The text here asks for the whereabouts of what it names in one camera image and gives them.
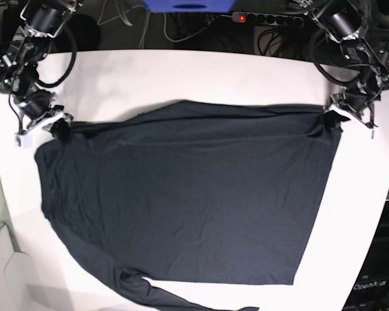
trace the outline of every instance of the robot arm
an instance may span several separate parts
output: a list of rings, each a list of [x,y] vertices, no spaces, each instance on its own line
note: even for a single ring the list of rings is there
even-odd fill
[[[330,82],[343,87],[341,93],[331,96],[326,108],[344,112],[372,130],[375,127],[374,102],[380,100],[382,91],[389,89],[389,52],[372,49],[369,44],[368,12],[363,12],[353,0],[329,0],[322,1],[321,6],[307,14],[320,28],[309,43],[311,60]],[[317,41],[326,36],[340,44],[344,58],[352,63],[348,67],[359,70],[357,77],[339,81],[318,63],[314,50]],[[365,123],[362,116],[366,108],[370,110],[370,121]]]
[[[67,139],[69,135],[72,116],[63,112],[63,106],[54,104],[54,93],[40,89],[39,86],[47,89],[56,87],[71,72],[77,45],[66,23],[80,5],[79,0],[72,3],[64,0],[30,0],[21,12],[25,25],[18,28],[0,62],[0,92],[9,94],[9,103],[13,98],[19,109],[19,113],[16,113],[19,121],[16,142],[19,146],[29,145],[31,135],[39,129],[49,130],[54,137],[61,139]],[[38,62],[48,55],[52,39],[61,31],[67,33],[71,42],[71,61],[61,79],[47,84],[39,78]],[[24,115],[30,119],[25,129]]]
[[[69,137],[71,115],[63,107],[53,104],[56,95],[39,87],[50,89],[61,84],[72,70],[76,57],[76,43],[66,27],[69,18],[82,5],[82,0],[30,0],[21,13],[25,21],[19,27],[13,42],[0,63],[0,92],[13,97],[19,108],[18,145],[29,144],[29,137],[37,129],[49,130],[54,137]],[[331,96],[327,110],[333,109],[374,128],[374,102],[380,100],[381,92],[389,89],[389,53],[371,48],[366,40],[369,19],[353,0],[296,0],[301,9],[283,14],[307,14],[320,28],[310,41],[310,55],[317,69],[332,83],[342,87],[342,92]],[[59,81],[47,84],[39,79],[38,62],[50,49],[52,38],[66,31],[72,44],[72,59]],[[318,63],[314,50],[320,38],[340,44],[342,54],[359,75],[350,81],[339,81]],[[364,123],[364,110],[370,110],[370,121]],[[23,116],[30,119],[23,128]]]

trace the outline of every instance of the white table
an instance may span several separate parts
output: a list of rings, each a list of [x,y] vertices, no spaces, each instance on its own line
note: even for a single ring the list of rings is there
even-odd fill
[[[69,54],[40,63],[41,79],[57,80]],[[178,99],[267,105],[325,104],[331,86],[313,64],[278,58],[191,51],[79,53],[75,68],[55,89],[77,121],[123,121]],[[211,308],[339,311],[368,252],[389,189],[389,91],[376,105],[370,132],[352,122],[344,133],[294,286],[241,286],[152,281]],[[41,132],[34,148],[14,146],[16,118],[0,94],[0,177],[21,250],[39,279],[31,289],[55,310],[123,306],[147,310],[107,289],[80,268],[40,210],[35,149],[51,137]]]

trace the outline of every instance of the black cable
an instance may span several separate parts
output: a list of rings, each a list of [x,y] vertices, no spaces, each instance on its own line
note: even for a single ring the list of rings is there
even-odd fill
[[[281,43],[283,41],[283,39],[281,38],[281,40],[278,40],[278,41],[275,41],[276,39],[278,39],[281,35],[278,34],[277,36],[274,37],[274,39],[271,41],[271,42],[268,42],[268,43],[271,43],[269,46],[268,46],[268,51],[270,53],[270,56],[273,56],[273,54],[271,53],[271,50],[272,50],[272,47],[277,45],[278,43]]]
[[[231,36],[228,33],[224,33],[224,35],[226,37],[228,37],[231,42],[233,42],[233,44],[236,47],[236,50],[238,51],[238,53],[240,53],[240,54],[244,54],[245,53],[245,50],[242,47],[242,44],[238,40],[236,40],[233,36]]]
[[[236,43],[233,40],[229,38],[228,42],[231,45],[232,53],[240,53],[239,47],[236,45]]]
[[[298,51],[298,55],[300,56],[300,60],[305,60],[303,57],[303,45],[300,45],[300,49]]]
[[[292,55],[292,59],[295,60],[296,57],[298,57],[298,49],[297,49],[297,46],[294,46],[293,49],[294,49],[294,54]]]
[[[69,62],[69,65],[67,66],[65,73],[55,83],[48,84],[48,83],[45,83],[45,82],[37,79],[35,82],[41,87],[46,87],[47,89],[51,89],[53,87],[59,86],[69,76],[69,74],[71,73],[72,68],[75,64],[75,60],[77,59],[77,52],[78,52],[77,42],[75,41],[75,37],[73,36],[73,33],[72,33],[71,29],[69,29],[68,26],[65,26],[64,31],[66,32],[67,37],[68,37],[69,41],[71,42],[71,48],[72,48],[71,61]]]
[[[281,53],[285,50],[288,49],[288,44],[286,42],[282,42],[279,47],[276,49],[276,51],[273,53],[273,57],[279,57]]]
[[[177,36],[180,36],[181,32],[180,32],[180,26],[179,26],[179,23],[177,20],[177,14],[173,15],[173,13],[169,13],[169,15],[170,15],[171,19],[173,20],[173,23],[176,25]]]
[[[265,31],[262,31],[262,33],[259,34],[258,36],[258,39],[257,39],[257,46],[258,46],[258,51],[261,55],[265,55],[263,54],[263,51],[261,50],[261,40],[262,38],[264,38],[266,35],[268,34],[274,34],[275,33],[275,30],[274,29],[267,29]]]
[[[376,71],[374,71],[375,74],[379,75],[381,73],[381,70],[378,67],[376,67],[370,63],[353,63],[350,65],[344,66],[344,68],[354,68],[354,67],[370,67],[371,69],[376,70]]]
[[[310,56],[310,60],[314,63],[314,65],[316,66],[317,70],[328,81],[330,81],[331,83],[337,84],[338,86],[344,86],[344,87],[352,87],[352,86],[354,86],[359,81],[359,75],[356,76],[355,78],[351,79],[350,81],[340,81],[340,80],[337,80],[336,78],[334,78],[333,76],[331,76],[326,70],[324,70],[324,68],[320,65],[320,63],[318,63],[318,61],[317,61],[317,59],[315,57],[315,49],[316,49],[315,43],[316,43],[317,39],[321,35],[324,35],[324,30],[323,29],[317,30],[311,36],[311,39],[310,39],[310,42],[309,42],[309,56]]]
[[[330,40],[327,40],[327,50],[331,51],[332,48],[330,47]],[[336,66],[336,67],[339,67],[339,65],[335,62],[335,59],[333,58],[333,54],[334,53],[329,53],[329,58],[330,58],[330,62]]]
[[[308,13],[316,8],[319,8],[321,5],[326,3],[327,0],[319,0],[317,2],[314,2],[313,4],[309,5],[306,8],[301,8],[299,10],[291,10],[291,11],[277,11],[278,14],[284,14],[284,15],[303,15],[305,13]]]
[[[374,96],[372,96],[372,98],[369,99],[367,104],[373,103],[377,99],[377,97],[379,97],[379,95],[382,93],[382,90],[383,90],[383,82],[381,83],[381,86],[379,87],[377,92],[374,94]]]
[[[16,110],[13,108],[12,102],[11,102],[14,78],[15,78],[15,77],[13,76],[13,78],[12,78],[12,85],[10,86],[10,93],[8,94],[8,105],[10,106],[10,109],[13,110],[14,114],[15,114],[16,117],[18,118],[18,122],[19,122],[18,134],[20,135],[21,132],[22,132],[22,130],[23,130],[23,123],[21,122],[20,116],[18,115],[18,113],[16,112]]]
[[[209,23],[207,23],[206,25],[204,24],[204,19],[201,19],[201,25],[202,25],[202,28],[200,29],[196,29],[195,27],[198,27],[200,23],[193,23],[191,20],[190,20],[190,17],[187,15],[187,13],[182,13],[181,14],[181,17],[184,17],[186,19],[186,22],[184,23],[184,28],[189,31],[191,34],[190,35],[187,35],[187,36],[184,36],[183,38],[173,38],[170,39],[170,38],[167,38],[169,41],[173,41],[174,43],[179,43],[179,42],[183,42],[183,41],[186,41],[188,39],[191,39],[191,38],[194,38],[195,36],[197,36],[198,34],[200,34],[201,32],[209,29],[215,22],[214,19],[212,19]]]
[[[360,309],[360,303],[356,300],[355,296],[352,295],[351,300],[352,300],[353,306],[355,307],[356,311],[362,311]]]
[[[219,41],[219,43],[223,46],[223,51],[224,52],[229,52],[228,48],[226,47],[225,43],[222,41],[222,39],[217,36],[217,40]]]
[[[260,51],[262,56],[265,56],[267,54],[269,46],[272,43],[272,41],[274,40],[274,36],[275,36],[275,29],[272,29],[270,40],[266,44],[265,49],[263,51]],[[261,39],[262,39],[262,37],[259,39],[259,46],[260,46],[260,48],[261,48]]]

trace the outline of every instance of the wire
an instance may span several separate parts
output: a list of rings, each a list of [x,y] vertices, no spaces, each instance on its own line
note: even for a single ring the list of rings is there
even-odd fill
[[[148,23],[150,22],[150,15],[151,15],[151,12],[147,11],[146,18],[144,21],[143,34],[141,35],[140,43],[138,45],[139,49],[144,49],[145,34],[147,33]]]
[[[224,41],[223,41],[221,38],[217,37],[217,40],[218,40],[219,43],[222,45],[223,51],[224,51],[224,52],[230,52],[230,51],[228,50],[228,48],[226,47]]]
[[[129,20],[128,16],[124,13],[125,2],[123,0],[114,0],[114,2],[115,2],[115,7],[117,8],[117,13],[118,13],[119,17],[121,18],[121,20],[123,21],[123,23],[127,26],[132,27],[131,21]]]
[[[355,307],[356,311],[362,311],[360,309],[360,303],[355,299],[355,296],[351,296],[351,300],[353,301],[353,306]]]
[[[281,47],[283,48],[284,46],[283,46],[283,44],[282,44],[282,41],[283,41],[283,39],[281,39],[281,40],[278,40],[277,42],[274,42],[273,44],[271,44],[271,46],[270,46],[270,49],[269,49],[269,52],[270,52],[270,55],[271,56],[276,56],[276,53],[278,52],[278,49],[280,49]],[[271,52],[272,51],[272,48],[273,47],[275,47],[277,44],[280,44],[281,43],[281,45],[275,50],[275,52],[273,53],[273,52]]]
[[[233,52],[235,52],[235,53],[238,52],[240,54],[245,53],[244,48],[242,47],[242,44],[240,44],[238,40],[236,40],[230,34],[224,33],[224,35],[229,38],[231,44],[233,43]]]
[[[10,109],[13,110],[14,114],[16,115],[16,117],[18,118],[18,122],[19,122],[19,129],[18,129],[18,134],[20,135],[22,133],[22,130],[23,130],[23,123],[21,121],[21,118],[20,116],[18,115],[18,113],[16,112],[16,110],[13,108],[13,105],[12,105],[12,91],[13,91],[13,84],[14,84],[14,79],[15,79],[15,75],[13,75],[12,77],[12,85],[10,86],[10,93],[8,94],[8,105],[10,106]]]
[[[352,86],[354,86],[360,79],[359,75],[356,76],[355,78],[351,79],[350,81],[340,81],[340,80],[337,80],[336,78],[334,78],[333,76],[331,76],[326,70],[324,70],[324,68],[320,65],[320,63],[318,63],[318,61],[317,61],[317,59],[315,57],[315,49],[316,49],[315,43],[316,43],[316,40],[322,34],[324,34],[324,30],[323,29],[319,29],[311,36],[311,39],[310,39],[310,42],[309,42],[310,60],[314,63],[314,65],[316,66],[317,70],[328,81],[330,81],[331,83],[337,84],[338,86],[344,86],[344,87],[352,87]]]
[[[176,25],[177,35],[180,35],[180,25],[177,18],[177,13],[175,13],[175,15],[173,15],[173,13],[169,13],[169,14],[171,19],[173,20],[173,23]]]
[[[288,44],[286,42],[281,42],[276,51],[271,55],[273,57],[279,57],[283,51],[288,49]]]
[[[53,87],[59,86],[69,76],[69,74],[71,73],[72,68],[75,64],[75,60],[77,59],[77,52],[78,52],[77,42],[75,41],[75,37],[73,36],[73,33],[68,26],[65,26],[64,31],[67,34],[67,37],[71,43],[71,48],[72,48],[71,60],[69,62],[69,65],[67,66],[67,69],[66,69],[65,73],[62,75],[62,77],[58,81],[56,81],[55,83],[48,84],[48,83],[42,82],[41,80],[39,80],[39,78],[37,78],[35,82],[41,87],[46,87],[47,89],[51,89]]]
[[[374,66],[374,65],[372,65],[370,63],[355,63],[355,64],[352,64],[352,65],[344,66],[344,68],[353,68],[353,67],[370,67],[370,68],[372,68],[372,69],[374,69],[376,71],[375,72],[376,75],[380,75],[380,72],[381,72],[381,70],[378,67],[376,67],[376,66]]]
[[[328,1],[321,9],[319,9],[319,11],[314,15],[316,19],[320,18],[321,15],[323,15],[325,13],[325,11],[330,8],[334,3],[336,2],[336,0],[330,0]]]
[[[267,52],[268,52],[268,51],[270,50],[270,48],[271,48],[271,45],[273,44],[273,42],[274,42],[279,36],[280,36],[280,34],[277,34],[277,35],[275,36],[275,31],[272,33],[271,39],[270,39],[270,41],[268,41],[268,43],[266,44],[266,47],[265,47],[265,49],[264,49],[264,51],[263,51],[263,54],[264,54],[264,55],[267,54]]]
[[[196,31],[195,33],[193,34],[190,34],[188,35],[187,37],[184,37],[182,39],[178,39],[178,40],[175,40],[175,39],[172,39],[169,37],[169,35],[167,34],[167,16],[166,16],[166,13],[163,13],[164,15],[164,28],[163,28],[163,31],[164,31],[164,36],[166,37],[166,39],[168,39],[170,42],[174,42],[174,43],[179,43],[179,42],[183,42],[183,41],[186,41],[188,39],[191,39],[195,36],[197,36],[198,34],[202,33],[203,31],[205,31],[208,26],[210,26],[210,24],[212,24],[212,22],[214,21],[214,19],[212,19],[211,21],[209,21],[207,23],[207,25],[205,27],[203,27],[202,29]]]
[[[303,60],[303,49],[299,42],[296,42],[296,44],[293,47],[294,54],[292,55],[293,60]]]
[[[101,20],[102,20],[102,17],[104,16],[106,3],[107,3],[107,0],[104,0],[104,4],[102,5],[101,14],[100,14],[100,16],[99,16],[99,18],[98,18],[98,22],[97,22],[97,25],[98,25],[98,26],[107,24],[107,23],[109,23],[109,22],[111,22],[111,21],[113,21],[113,20],[115,20],[115,19],[117,19],[117,18],[120,18],[120,16],[117,15],[117,16],[115,16],[115,17],[112,17],[112,18],[110,18],[110,19],[107,19],[106,21],[101,21]],[[129,11],[131,11],[131,10],[133,10],[133,9],[135,9],[135,8],[144,8],[144,9],[146,9],[144,5],[134,5],[132,8],[130,8],[130,9],[128,9],[128,10],[125,10],[125,11],[124,11],[124,14],[125,14],[125,13],[128,13]]]
[[[383,90],[383,82],[381,82],[381,86],[377,90],[376,94],[371,99],[369,99],[366,105],[373,103],[377,99],[377,97],[379,97],[379,95],[382,93],[382,90]]]
[[[267,29],[267,30],[265,30],[265,31],[262,31],[262,33],[259,34],[258,39],[257,39],[257,46],[258,46],[258,51],[259,51],[259,53],[260,53],[261,55],[265,56],[266,52],[268,52],[268,50],[266,49],[266,47],[269,46],[269,44],[270,44],[270,41],[269,41],[269,42],[268,42],[269,44],[267,44],[267,46],[265,47],[266,52],[263,52],[263,51],[261,50],[261,40],[262,40],[262,38],[264,38],[264,37],[267,36],[268,34],[272,34],[272,37],[271,37],[271,39],[270,39],[270,40],[272,40],[272,39],[274,38],[275,32],[276,32],[275,29]]]
[[[321,5],[323,5],[327,0],[319,0],[317,2],[314,2],[313,4],[307,6],[306,8],[301,8],[299,10],[291,10],[291,11],[279,11],[278,14],[284,14],[284,15],[303,15],[305,13],[308,13],[310,11],[313,11],[315,8],[319,8]]]

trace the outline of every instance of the shirt sleeve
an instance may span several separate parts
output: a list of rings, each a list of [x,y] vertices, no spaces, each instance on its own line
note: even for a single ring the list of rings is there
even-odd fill
[[[90,274],[119,295],[143,306],[161,311],[214,311],[156,288],[142,278],[142,274],[123,266],[102,250],[85,243],[59,220],[51,219],[56,234],[73,258]],[[240,311],[258,311],[248,307]]]

